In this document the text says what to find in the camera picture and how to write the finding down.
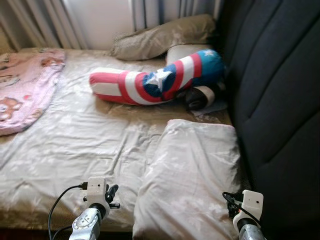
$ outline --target black cable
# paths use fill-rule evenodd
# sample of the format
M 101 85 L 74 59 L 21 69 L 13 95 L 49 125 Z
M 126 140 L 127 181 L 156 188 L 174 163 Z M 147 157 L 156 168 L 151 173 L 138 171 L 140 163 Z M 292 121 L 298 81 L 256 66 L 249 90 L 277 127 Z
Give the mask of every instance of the black cable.
M 64 231 L 64 230 L 67 230 L 67 229 L 71 229 L 71 228 L 72 228 L 72 225 L 59 228 L 59 229 L 55 232 L 55 234 L 53 235 L 52 240 L 55 240 L 55 237 L 56 237 L 56 236 L 58 235 L 58 233 L 60 233 L 61 231 Z
M 231 196 L 231 195 L 232 195 L 231 193 L 224 191 L 224 192 L 222 193 L 222 196 L 224 197 L 225 200 L 228 201 L 228 203 L 230 203 L 230 204 L 232 204 L 233 206 L 237 207 L 238 209 L 242 210 L 245 214 L 247 214 L 248 216 L 250 216 L 253 220 L 256 221 L 257 224 L 259 224 L 259 225 L 261 226 L 260 221 L 259 221 L 255 216 L 253 216 L 253 215 L 252 215 L 250 212 L 248 212 L 247 210 L 243 209 L 240 204 L 238 205 L 238 204 L 236 204 L 235 202 L 231 201 L 226 195 Z
M 48 215 L 48 232 L 49 232 L 49 239 L 50 240 L 53 240 L 52 238 L 52 235 L 51 235 L 51 215 L 52 215 L 52 212 L 54 211 L 57 203 L 59 202 L 59 200 L 63 197 L 63 195 L 65 195 L 66 192 L 68 192 L 70 189 L 75 189 L 75 188 L 82 188 L 81 185 L 77 185 L 77 186 L 71 186 L 69 188 L 67 188 L 66 190 L 64 190 L 63 193 L 61 193 L 61 195 L 58 197 L 58 199 L 55 201 L 55 203 L 53 204 L 50 212 L 49 212 L 49 215 Z

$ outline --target white bed sheet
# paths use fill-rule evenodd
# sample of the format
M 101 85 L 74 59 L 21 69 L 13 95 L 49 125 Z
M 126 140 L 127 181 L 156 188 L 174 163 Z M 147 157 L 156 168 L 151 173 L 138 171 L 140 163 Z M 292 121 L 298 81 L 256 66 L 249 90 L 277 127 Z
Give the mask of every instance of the white bed sheet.
M 142 176 L 167 122 L 196 119 L 177 103 L 104 102 L 92 94 L 89 74 L 97 67 L 148 72 L 165 64 L 164 58 L 125 62 L 107 51 L 67 50 L 57 92 L 43 116 L 24 132 L 0 137 L 0 228 L 46 229 L 49 209 L 63 190 L 104 175 L 119 185 L 114 202 L 121 208 L 111 210 L 102 230 L 131 231 Z M 53 229 L 69 225 L 85 209 L 84 195 L 72 189 L 61 199 Z

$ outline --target body pillow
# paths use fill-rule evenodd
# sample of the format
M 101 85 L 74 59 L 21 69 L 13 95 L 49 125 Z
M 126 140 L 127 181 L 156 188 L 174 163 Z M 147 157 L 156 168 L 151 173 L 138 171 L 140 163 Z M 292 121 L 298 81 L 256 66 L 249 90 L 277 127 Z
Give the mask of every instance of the body pillow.
M 126 71 L 99 67 L 90 75 L 90 86 L 102 100 L 154 105 L 173 99 L 189 87 L 221 81 L 225 66 L 212 49 L 201 50 L 156 72 Z

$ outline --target white curtain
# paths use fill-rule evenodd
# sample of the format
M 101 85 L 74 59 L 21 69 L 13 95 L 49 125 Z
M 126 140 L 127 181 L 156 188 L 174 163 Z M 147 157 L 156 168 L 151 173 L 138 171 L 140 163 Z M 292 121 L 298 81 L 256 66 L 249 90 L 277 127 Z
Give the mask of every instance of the white curtain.
M 17 50 L 88 48 L 62 0 L 0 0 L 0 22 Z
M 199 14 L 218 19 L 221 3 L 222 0 L 130 0 L 136 31 Z

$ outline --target dark gray sofa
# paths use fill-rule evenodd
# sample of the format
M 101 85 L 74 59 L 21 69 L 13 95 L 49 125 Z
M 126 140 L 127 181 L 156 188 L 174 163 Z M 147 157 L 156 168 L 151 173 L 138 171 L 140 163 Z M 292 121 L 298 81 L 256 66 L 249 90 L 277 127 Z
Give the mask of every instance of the dark gray sofa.
M 225 0 L 230 116 L 267 239 L 320 239 L 320 1 Z

